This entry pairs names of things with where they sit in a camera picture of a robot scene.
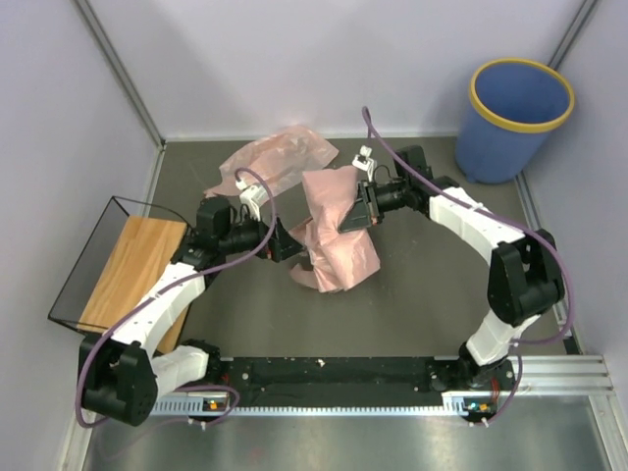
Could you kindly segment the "pink plastic trash bag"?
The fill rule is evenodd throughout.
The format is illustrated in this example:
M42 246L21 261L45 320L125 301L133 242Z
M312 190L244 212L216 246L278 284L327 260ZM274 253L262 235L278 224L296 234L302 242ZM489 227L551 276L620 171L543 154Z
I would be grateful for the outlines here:
M301 183L302 173L326 168L339 150L310 128L296 125L244 145L219 166L221 182L207 188L205 197L238 196L257 180L238 168L256 173L277 196Z
M296 264L290 276L321 293L349 290L381 268L365 229L341 233L340 223L354 204L358 170L352 166L309 171L302 186L310 217L289 233L304 246L310 266Z

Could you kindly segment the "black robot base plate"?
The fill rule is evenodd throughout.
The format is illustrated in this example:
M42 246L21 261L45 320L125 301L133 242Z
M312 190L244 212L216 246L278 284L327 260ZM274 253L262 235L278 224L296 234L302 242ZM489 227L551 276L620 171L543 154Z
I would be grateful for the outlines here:
M242 407L385 407L442 403L449 392L493 398L514 386L512 363L472 375L456 357L236 357L213 359L207 380Z

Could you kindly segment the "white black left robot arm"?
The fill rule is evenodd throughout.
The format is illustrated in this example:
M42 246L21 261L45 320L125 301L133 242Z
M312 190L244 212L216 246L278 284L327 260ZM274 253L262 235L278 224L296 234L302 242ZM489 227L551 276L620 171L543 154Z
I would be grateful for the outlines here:
M276 263L304 247L279 217L264 223L248 203L241 215L223 196L203 200L196 223L182 238L160 279L136 307L101 335L79 347L77 419L85 410L131 426L143 423L163 396L196 383L208 390L222 380L217 347L190 340L169 353L158 345L183 311L218 274L257 256Z

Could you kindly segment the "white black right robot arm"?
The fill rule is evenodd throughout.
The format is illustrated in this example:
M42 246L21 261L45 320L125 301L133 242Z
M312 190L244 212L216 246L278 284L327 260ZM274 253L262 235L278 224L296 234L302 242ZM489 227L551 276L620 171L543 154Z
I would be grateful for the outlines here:
M356 198L339 225L342 234L369 229L401 208L420 212L474 249L489 266L490 306L478 330L459 348L457 360L431 374L439 392L477 389L496 374L514 344L564 294L559 266L551 255L555 242L546 231L531 235L485 216L485 206L453 179L434 177L424 150L411 145L396 153L396 175L377 183L371 148L362 146L352 160L365 172Z

